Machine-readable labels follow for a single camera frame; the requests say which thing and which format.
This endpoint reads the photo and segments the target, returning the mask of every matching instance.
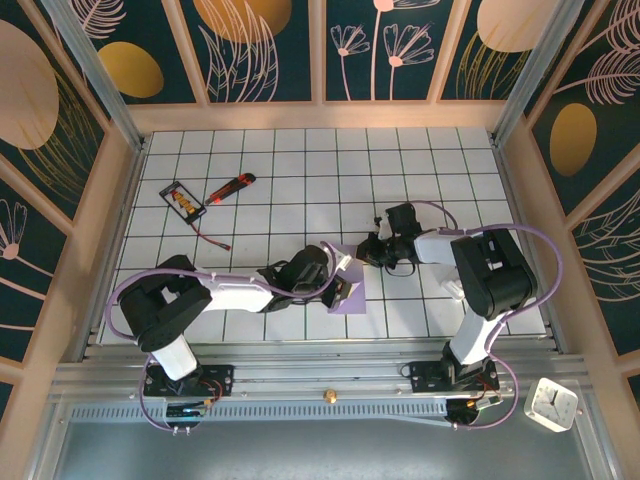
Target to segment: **leaf illustration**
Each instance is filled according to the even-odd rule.
[[[124,0],[70,0],[89,38],[105,40],[127,15]]]
[[[618,0],[609,18],[609,26],[585,43],[578,53],[584,52],[603,36],[619,52],[640,48],[640,0]]]
[[[623,105],[640,87],[640,49],[620,52],[612,50],[593,64],[584,80],[558,88],[560,93],[578,85],[585,85],[592,103]]]

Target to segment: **white tile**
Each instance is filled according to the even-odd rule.
[[[225,310],[202,312],[184,331],[184,336],[192,345],[218,343],[222,341]]]
[[[180,153],[211,153],[213,132],[184,132]]]
[[[274,177],[273,203],[304,203],[303,177]]]
[[[271,233],[304,233],[304,205],[273,205]]]
[[[306,157],[308,177],[338,174],[336,152],[307,152]]]
[[[338,204],[315,203],[307,205],[307,232],[339,231],[340,208]]]
[[[428,336],[423,300],[389,300],[386,308],[389,338]]]
[[[340,175],[370,175],[369,152],[338,152]]]
[[[367,302],[364,315],[347,315],[349,338],[387,338],[384,302]]]
[[[130,237],[124,246],[120,268],[153,268],[157,265],[160,237]]]
[[[496,159],[491,150],[465,150],[469,173],[498,173]]]
[[[339,128],[338,150],[367,150],[367,131],[364,128]]]
[[[346,337],[344,315],[331,315],[321,303],[307,305],[307,339],[327,340]]]
[[[440,188],[435,175],[407,175],[404,180],[409,200],[440,200]]]
[[[372,232],[376,226],[373,223],[373,203],[346,203],[340,205],[343,232]]]
[[[180,153],[183,132],[155,132],[149,153]]]
[[[476,200],[504,200],[506,198],[500,175],[480,173],[469,176]]]
[[[233,237],[231,236],[216,235],[213,239],[227,245],[231,245],[233,242]],[[227,269],[231,264],[231,252],[198,238],[194,264],[202,268],[224,267]]]
[[[382,294],[382,269],[365,265],[364,267],[364,292],[367,300],[379,300],[384,298]]]
[[[373,196],[376,202],[405,202],[407,190],[402,175],[374,175]]]
[[[176,178],[207,178],[210,157],[208,153],[180,155]]]
[[[460,140],[455,128],[429,128],[429,141],[433,149],[460,148]]]
[[[133,211],[128,235],[131,237],[160,236],[164,230],[166,218],[166,207],[136,208]]]
[[[253,173],[256,178],[273,175],[273,153],[243,153],[241,173]]]
[[[441,202],[433,203],[442,206]],[[421,203],[414,203],[413,206],[416,209],[416,220],[420,222],[423,230],[445,226],[444,213],[441,210]]]
[[[273,176],[304,176],[304,152],[276,152],[273,159]]]
[[[291,260],[296,253],[304,249],[304,240],[304,234],[272,234],[269,241],[269,265],[280,260]]]
[[[398,134],[395,128],[367,128],[369,150],[397,150]]]
[[[453,299],[428,299],[424,305],[430,336],[452,337],[457,333],[464,319],[462,303]]]
[[[269,257],[268,235],[236,235],[231,250],[231,268],[267,265]]]
[[[339,233],[307,233],[305,235],[305,245],[315,245],[320,247],[320,242],[326,242],[331,245],[340,245],[342,236]]]
[[[149,155],[142,178],[145,180],[167,179],[171,182],[176,174],[177,164],[178,155]]]
[[[340,201],[372,202],[371,177],[340,177]]]
[[[480,219],[483,225],[493,225],[496,223],[513,223],[511,210],[506,201],[478,202]]]
[[[271,207],[268,205],[240,205],[236,213],[234,234],[269,233],[270,212]]]
[[[473,200],[468,175],[438,175],[438,184],[443,200]]]
[[[273,152],[273,130],[245,130],[243,152]]]
[[[420,280],[422,282],[422,295],[424,298],[448,298],[449,293],[440,286],[455,267],[441,263],[429,263],[418,266]]]
[[[276,152],[304,152],[304,130],[276,130]]]
[[[200,232],[203,235],[233,235],[235,221],[235,205],[212,205],[200,219]]]
[[[304,340],[304,309],[290,306],[268,313],[265,340]]]
[[[429,148],[429,137],[427,129],[420,128],[399,128],[398,139],[402,150],[420,150]]]
[[[158,263],[168,260],[174,255],[186,255],[191,263],[194,262],[196,252],[196,237],[163,237],[160,245]]]
[[[439,174],[467,173],[467,164],[462,150],[433,150],[433,162]]]
[[[530,305],[534,301],[535,298],[531,298],[527,301],[526,305]],[[533,308],[524,313],[519,313],[513,317],[513,319],[509,320],[507,325],[512,335],[541,335],[546,333],[539,308]]]
[[[411,276],[411,265],[398,265],[395,270],[389,270],[393,275],[382,271],[382,286],[385,300],[399,298],[422,298],[420,275],[416,269]]]
[[[477,228],[482,226],[476,208],[476,202],[444,202],[444,208],[454,216],[460,228]],[[447,227],[453,228],[453,222],[447,218]]]
[[[336,150],[336,131],[333,128],[307,130],[307,152]]]
[[[239,153],[214,153],[211,155],[211,164],[207,177],[231,180],[240,175],[241,160],[242,155]]]
[[[307,203],[338,201],[338,177],[307,177]]]
[[[251,185],[238,192],[238,204],[258,204],[271,203],[271,177],[257,178]]]
[[[243,130],[218,130],[213,136],[214,153],[242,152]]]
[[[483,127],[458,128],[463,148],[490,148],[489,134]]]
[[[405,175],[435,173],[431,150],[403,150],[400,154]]]
[[[402,175],[402,160],[397,150],[369,152],[373,175]]]
[[[264,338],[264,313],[227,310],[225,342],[251,342]]]

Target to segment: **black wire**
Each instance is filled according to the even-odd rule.
[[[404,277],[410,277],[411,275],[413,275],[414,273],[416,273],[416,264],[412,263],[411,264],[411,273],[408,275],[394,275],[393,273],[391,273],[389,271],[389,265],[385,265],[384,269],[387,271],[387,273],[392,276],[392,277],[399,277],[399,278],[404,278]]]

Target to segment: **clock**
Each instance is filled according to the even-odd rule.
[[[578,396],[544,377],[531,385],[524,404],[527,417],[554,432],[569,430],[577,411]]]

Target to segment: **brass knob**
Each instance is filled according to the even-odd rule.
[[[336,393],[335,390],[329,389],[326,392],[324,392],[324,401],[327,403],[334,404],[338,401],[338,394]]]

